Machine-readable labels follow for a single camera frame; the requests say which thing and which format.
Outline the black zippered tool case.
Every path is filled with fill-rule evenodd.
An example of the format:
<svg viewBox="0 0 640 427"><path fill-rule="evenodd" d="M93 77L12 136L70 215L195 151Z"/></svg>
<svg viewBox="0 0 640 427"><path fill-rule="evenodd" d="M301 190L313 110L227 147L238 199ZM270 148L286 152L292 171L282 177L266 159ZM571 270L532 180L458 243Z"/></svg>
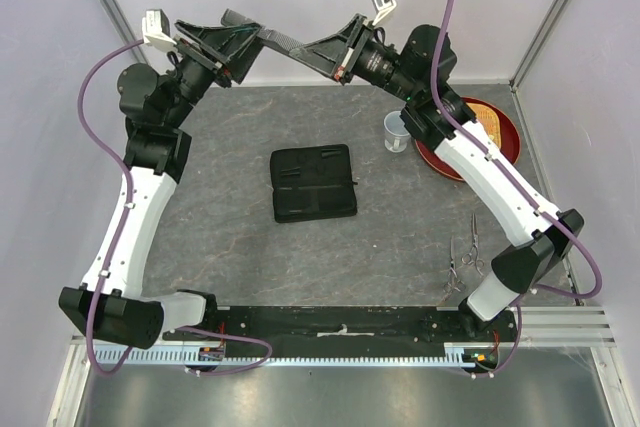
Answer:
<svg viewBox="0 0 640 427"><path fill-rule="evenodd" d="M276 150L270 157L274 220L295 223L357 214L349 147Z"/></svg>

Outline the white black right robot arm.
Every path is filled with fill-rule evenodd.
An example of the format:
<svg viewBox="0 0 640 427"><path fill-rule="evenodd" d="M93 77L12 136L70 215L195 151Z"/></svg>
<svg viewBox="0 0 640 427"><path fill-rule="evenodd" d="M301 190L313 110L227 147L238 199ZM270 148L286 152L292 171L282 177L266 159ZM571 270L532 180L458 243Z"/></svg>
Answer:
<svg viewBox="0 0 640 427"><path fill-rule="evenodd" d="M452 167L497 219L510 245L460 304L457 318L465 338L483 339L506 307L566 257L584 226L582 215L562 211L541 196L449 86L457 57L444 30L419 25L397 51L381 43L372 23L357 15L331 36L292 43L289 55L341 84L359 77L404 100L400 117L410 135Z"/></svg>

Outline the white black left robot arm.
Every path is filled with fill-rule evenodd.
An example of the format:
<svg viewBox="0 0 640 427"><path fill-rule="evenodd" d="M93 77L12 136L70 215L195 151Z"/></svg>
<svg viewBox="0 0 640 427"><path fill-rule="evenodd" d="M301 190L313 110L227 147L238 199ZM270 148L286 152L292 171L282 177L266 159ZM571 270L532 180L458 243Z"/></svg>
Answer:
<svg viewBox="0 0 640 427"><path fill-rule="evenodd" d="M58 305L86 340L148 349L165 332L185 326L198 340L219 329L208 295L178 292L145 298L144 269L160 217L186 167L192 138L180 126L212 85L241 83L262 49L255 22L201 27L178 21L178 36L159 12L143 21L143 43L171 58L158 73L146 63L117 79L125 117L124 153L106 152L122 172L116 207L102 245L79 286L61 290Z"/></svg>

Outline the black wide-tooth comb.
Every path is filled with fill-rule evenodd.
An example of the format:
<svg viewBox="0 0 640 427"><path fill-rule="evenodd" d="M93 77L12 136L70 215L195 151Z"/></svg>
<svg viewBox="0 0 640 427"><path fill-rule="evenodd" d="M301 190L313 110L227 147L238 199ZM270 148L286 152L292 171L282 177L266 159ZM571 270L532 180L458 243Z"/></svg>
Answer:
<svg viewBox="0 0 640 427"><path fill-rule="evenodd" d="M261 39L263 45L285 56L291 56L290 52L292 50L303 46L302 42L277 30L267 28L263 24L260 24L231 9L225 10L220 22L224 27L256 24L259 27L257 36Z"/></svg>

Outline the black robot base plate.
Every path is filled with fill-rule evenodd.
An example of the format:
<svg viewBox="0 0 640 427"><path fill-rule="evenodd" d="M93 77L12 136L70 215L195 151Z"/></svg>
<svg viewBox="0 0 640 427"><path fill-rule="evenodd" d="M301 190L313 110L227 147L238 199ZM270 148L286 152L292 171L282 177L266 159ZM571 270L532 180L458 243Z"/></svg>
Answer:
<svg viewBox="0 0 640 427"><path fill-rule="evenodd" d="M291 360L391 360L441 357L446 343L487 344L516 339L514 313L490 323L437 307L218 307L194 326L215 334L268 342L272 358Z"/></svg>

